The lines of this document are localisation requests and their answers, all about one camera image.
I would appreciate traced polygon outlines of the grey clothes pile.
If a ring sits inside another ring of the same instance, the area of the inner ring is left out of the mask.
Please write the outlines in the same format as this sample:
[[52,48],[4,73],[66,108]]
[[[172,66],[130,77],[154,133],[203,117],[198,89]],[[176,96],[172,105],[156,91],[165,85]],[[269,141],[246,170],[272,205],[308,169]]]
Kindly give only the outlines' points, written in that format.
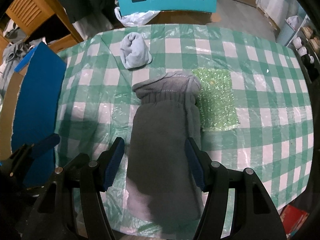
[[3,51],[2,62],[18,64],[32,48],[31,45],[26,44],[23,41],[10,43]]

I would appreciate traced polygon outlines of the green checkered tablecloth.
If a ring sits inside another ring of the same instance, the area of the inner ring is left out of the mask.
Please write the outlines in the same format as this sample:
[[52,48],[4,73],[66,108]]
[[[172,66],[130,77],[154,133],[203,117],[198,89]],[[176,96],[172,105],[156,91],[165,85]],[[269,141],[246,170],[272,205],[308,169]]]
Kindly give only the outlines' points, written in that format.
[[[152,62],[126,69],[120,42],[131,32],[142,35]],[[278,209],[305,190],[313,154],[312,110],[291,49],[225,28],[155,24],[99,33],[59,56],[67,68],[56,119],[57,165],[81,152],[95,159],[116,137],[129,142],[140,103],[134,84],[167,72],[226,69],[239,126],[203,132],[202,149],[227,168],[252,168]]]

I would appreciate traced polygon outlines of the shoe rack with shoes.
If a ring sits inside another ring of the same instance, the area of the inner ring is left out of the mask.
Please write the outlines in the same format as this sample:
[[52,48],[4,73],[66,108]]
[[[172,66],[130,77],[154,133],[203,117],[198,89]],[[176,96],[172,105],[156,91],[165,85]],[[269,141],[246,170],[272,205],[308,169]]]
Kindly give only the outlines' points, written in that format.
[[307,83],[319,78],[319,31],[309,16],[290,16],[276,42],[293,50]]

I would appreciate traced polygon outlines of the red packet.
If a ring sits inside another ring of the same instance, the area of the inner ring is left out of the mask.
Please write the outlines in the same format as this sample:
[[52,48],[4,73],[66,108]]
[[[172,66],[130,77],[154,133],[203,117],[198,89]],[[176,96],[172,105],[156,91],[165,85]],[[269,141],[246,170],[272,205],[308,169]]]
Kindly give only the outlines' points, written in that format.
[[290,239],[301,228],[308,216],[309,213],[290,204],[286,205],[282,209],[280,218],[283,223],[287,239]]

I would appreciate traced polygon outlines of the white plastic bag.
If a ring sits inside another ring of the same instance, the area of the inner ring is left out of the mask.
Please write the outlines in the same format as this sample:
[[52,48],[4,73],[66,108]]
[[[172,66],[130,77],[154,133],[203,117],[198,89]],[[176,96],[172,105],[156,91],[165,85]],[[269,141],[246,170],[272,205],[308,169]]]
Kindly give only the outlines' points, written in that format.
[[120,12],[120,7],[115,7],[114,13],[117,20],[124,27],[140,27],[153,20],[160,13],[160,11],[149,10],[147,12],[135,12],[131,15],[123,16]]

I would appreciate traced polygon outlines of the green glitter sponge cloth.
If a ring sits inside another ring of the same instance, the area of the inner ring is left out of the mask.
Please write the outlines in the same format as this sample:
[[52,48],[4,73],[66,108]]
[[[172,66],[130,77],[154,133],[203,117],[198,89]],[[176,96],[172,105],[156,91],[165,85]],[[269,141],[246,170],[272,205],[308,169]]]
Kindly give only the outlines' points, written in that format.
[[226,69],[197,68],[192,73],[202,86],[196,100],[202,130],[214,132],[237,128],[239,119],[234,106],[230,72]]

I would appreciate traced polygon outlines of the blue cardboard box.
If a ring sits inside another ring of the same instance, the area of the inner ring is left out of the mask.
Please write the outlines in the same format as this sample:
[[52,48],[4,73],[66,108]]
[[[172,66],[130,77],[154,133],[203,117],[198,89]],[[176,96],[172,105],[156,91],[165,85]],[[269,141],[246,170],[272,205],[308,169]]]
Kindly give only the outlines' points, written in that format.
[[14,68],[1,111],[1,160],[55,132],[66,63],[43,42]]

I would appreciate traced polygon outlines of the grey sock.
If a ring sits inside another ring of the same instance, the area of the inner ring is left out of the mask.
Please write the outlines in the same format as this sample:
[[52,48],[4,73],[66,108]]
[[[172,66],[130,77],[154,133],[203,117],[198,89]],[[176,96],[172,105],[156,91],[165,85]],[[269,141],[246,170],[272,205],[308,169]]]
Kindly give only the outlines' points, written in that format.
[[120,42],[120,59],[126,69],[143,67],[152,62],[152,56],[141,34],[131,32]]

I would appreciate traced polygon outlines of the wooden louvered wardrobe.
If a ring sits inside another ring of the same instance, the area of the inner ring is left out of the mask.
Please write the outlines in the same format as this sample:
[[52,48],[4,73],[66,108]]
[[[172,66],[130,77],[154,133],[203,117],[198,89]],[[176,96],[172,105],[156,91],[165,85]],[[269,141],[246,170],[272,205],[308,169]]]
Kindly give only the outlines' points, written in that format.
[[68,34],[48,44],[54,52],[62,51],[84,41],[58,0],[6,0],[5,14],[26,34],[26,40],[52,16],[57,16]]

